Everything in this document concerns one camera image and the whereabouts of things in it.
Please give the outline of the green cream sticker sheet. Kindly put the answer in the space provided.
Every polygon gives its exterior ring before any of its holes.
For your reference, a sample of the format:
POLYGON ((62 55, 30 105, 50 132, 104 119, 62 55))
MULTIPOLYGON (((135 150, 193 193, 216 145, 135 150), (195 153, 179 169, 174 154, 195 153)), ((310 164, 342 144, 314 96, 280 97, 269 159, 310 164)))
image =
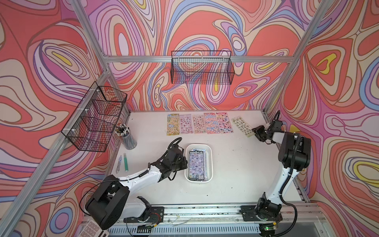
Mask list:
POLYGON ((253 128, 241 116, 232 118, 232 122, 246 137, 255 135, 253 128))

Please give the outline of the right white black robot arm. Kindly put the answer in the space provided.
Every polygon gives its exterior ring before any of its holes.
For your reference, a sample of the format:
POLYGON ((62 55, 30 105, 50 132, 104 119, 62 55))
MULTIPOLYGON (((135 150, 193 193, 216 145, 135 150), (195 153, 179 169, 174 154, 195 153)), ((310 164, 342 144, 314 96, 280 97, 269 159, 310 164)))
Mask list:
POLYGON ((282 205, 290 205, 284 200, 289 184, 311 162, 311 140, 299 133, 282 129, 283 122, 277 111, 268 127, 258 126, 252 131, 256 138, 268 145, 279 144, 278 173, 267 193, 259 198, 254 212, 262 221, 277 217, 282 205))

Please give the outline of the purple holographic sticker sheet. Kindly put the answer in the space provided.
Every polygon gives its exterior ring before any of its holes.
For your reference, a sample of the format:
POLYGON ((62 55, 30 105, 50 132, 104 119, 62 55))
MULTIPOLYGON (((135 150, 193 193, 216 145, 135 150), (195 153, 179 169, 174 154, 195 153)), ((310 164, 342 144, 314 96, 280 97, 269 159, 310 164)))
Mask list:
POLYGON ((190 181, 205 181, 205 158, 204 151, 191 150, 189 152, 189 171, 188 178, 190 181))

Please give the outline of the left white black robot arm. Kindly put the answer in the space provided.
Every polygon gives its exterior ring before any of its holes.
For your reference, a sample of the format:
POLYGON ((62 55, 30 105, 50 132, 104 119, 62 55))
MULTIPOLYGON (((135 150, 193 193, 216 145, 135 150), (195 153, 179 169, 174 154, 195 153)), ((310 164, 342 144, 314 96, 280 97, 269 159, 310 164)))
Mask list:
POLYGON ((165 153, 142 171, 117 178, 107 176, 85 204, 87 214, 102 230, 107 230, 119 219, 135 219, 145 222, 153 214, 152 205, 142 196, 128 201, 130 195, 165 179, 172 181, 177 172, 187 169, 184 149, 179 145, 181 137, 174 139, 165 153))

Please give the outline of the pink bonbon sticker sheet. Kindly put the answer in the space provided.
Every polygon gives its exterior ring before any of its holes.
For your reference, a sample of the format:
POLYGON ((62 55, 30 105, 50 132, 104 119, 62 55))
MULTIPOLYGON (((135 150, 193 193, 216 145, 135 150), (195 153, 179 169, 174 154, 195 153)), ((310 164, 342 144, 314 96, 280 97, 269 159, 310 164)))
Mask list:
POLYGON ((195 134, 207 133, 204 115, 193 115, 192 121, 195 134))

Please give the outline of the white plastic storage tray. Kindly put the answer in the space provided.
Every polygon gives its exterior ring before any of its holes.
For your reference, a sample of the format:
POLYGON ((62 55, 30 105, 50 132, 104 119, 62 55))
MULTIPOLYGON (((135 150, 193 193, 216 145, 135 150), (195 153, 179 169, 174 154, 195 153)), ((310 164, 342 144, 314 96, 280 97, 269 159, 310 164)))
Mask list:
POLYGON ((208 183, 213 178, 212 149, 206 144, 190 144, 186 147, 188 167, 185 178, 191 183, 208 183))

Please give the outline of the blue red animal sticker sheet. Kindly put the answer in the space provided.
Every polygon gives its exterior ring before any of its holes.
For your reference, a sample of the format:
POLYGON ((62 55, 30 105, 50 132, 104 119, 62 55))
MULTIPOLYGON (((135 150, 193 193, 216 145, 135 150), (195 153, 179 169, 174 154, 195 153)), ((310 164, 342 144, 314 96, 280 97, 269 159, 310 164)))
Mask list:
POLYGON ((206 131, 208 134, 219 134, 220 128, 215 113, 204 113, 206 131))

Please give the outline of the yellow green sticker sheet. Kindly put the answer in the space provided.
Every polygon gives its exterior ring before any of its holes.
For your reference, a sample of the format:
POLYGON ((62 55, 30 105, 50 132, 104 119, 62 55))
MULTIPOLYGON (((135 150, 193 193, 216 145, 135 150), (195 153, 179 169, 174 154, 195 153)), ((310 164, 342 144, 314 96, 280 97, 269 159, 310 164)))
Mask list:
POLYGON ((179 135, 180 134, 180 115, 168 114, 167 115, 167 130, 166 135, 179 135))

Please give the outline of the pink yellow pastel sticker sheet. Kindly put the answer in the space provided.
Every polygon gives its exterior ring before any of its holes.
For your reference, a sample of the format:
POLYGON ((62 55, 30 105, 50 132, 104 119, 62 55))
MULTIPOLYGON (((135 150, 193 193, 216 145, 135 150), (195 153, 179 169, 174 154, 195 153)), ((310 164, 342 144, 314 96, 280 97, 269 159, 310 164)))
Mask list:
POLYGON ((216 113, 216 118, 221 133, 233 133, 233 127, 226 112, 216 113))

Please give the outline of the pink puffy sticker sheet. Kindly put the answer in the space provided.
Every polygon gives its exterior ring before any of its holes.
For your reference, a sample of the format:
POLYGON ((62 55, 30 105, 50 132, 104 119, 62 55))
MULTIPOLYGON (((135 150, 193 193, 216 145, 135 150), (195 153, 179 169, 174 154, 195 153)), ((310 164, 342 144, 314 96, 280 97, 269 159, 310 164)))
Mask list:
POLYGON ((193 134, 193 124, 191 114, 180 115, 180 133, 193 134))

